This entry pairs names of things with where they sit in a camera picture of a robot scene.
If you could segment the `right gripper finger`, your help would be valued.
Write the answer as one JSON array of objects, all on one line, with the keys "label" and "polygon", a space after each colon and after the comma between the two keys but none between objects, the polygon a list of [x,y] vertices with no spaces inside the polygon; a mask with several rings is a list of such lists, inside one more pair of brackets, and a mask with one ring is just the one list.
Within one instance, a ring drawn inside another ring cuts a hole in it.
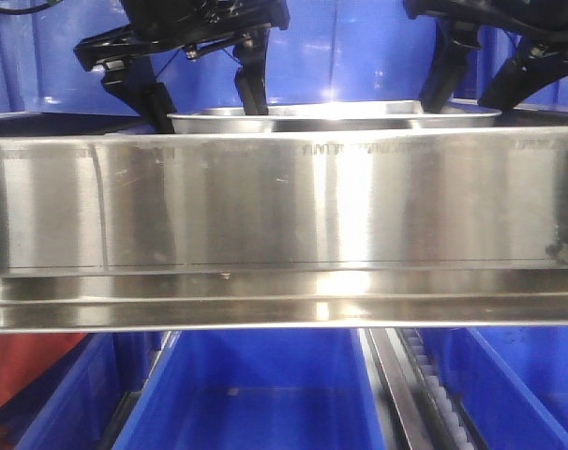
[{"label": "right gripper finger", "polygon": [[521,39],[515,54],[504,62],[478,99],[478,105],[510,111],[565,77],[568,77],[568,41]]},{"label": "right gripper finger", "polygon": [[419,100],[426,113],[439,113],[469,69],[469,55],[480,49],[480,26],[436,21],[436,42]]}]

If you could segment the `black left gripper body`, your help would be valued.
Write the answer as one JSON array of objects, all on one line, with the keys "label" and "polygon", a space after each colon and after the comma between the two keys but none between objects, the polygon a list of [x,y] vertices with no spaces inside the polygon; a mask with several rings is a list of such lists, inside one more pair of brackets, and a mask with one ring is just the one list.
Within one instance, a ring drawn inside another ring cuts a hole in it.
[{"label": "black left gripper body", "polygon": [[169,50],[233,45],[258,30],[286,30],[284,1],[123,1],[128,23],[83,39],[74,53],[86,71]]}]

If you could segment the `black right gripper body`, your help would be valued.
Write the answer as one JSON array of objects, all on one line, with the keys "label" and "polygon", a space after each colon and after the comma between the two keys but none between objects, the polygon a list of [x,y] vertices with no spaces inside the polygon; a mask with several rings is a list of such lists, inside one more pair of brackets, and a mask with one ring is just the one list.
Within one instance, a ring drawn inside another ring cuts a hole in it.
[{"label": "black right gripper body", "polygon": [[568,1],[405,1],[403,7],[412,20],[437,19],[441,49],[478,49],[482,26],[544,44],[568,43]]}]

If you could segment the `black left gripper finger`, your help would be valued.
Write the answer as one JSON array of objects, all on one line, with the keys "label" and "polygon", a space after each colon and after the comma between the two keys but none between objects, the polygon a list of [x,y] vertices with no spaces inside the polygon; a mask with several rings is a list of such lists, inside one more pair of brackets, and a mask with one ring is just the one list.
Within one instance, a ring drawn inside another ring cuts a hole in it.
[{"label": "black left gripper finger", "polygon": [[170,93],[157,80],[150,60],[117,60],[103,65],[105,91],[126,103],[159,134],[173,134],[169,114],[175,113]]},{"label": "black left gripper finger", "polygon": [[234,45],[233,56],[240,63],[234,83],[246,115],[268,114],[265,87],[268,40],[269,31],[261,29],[250,32]]}]

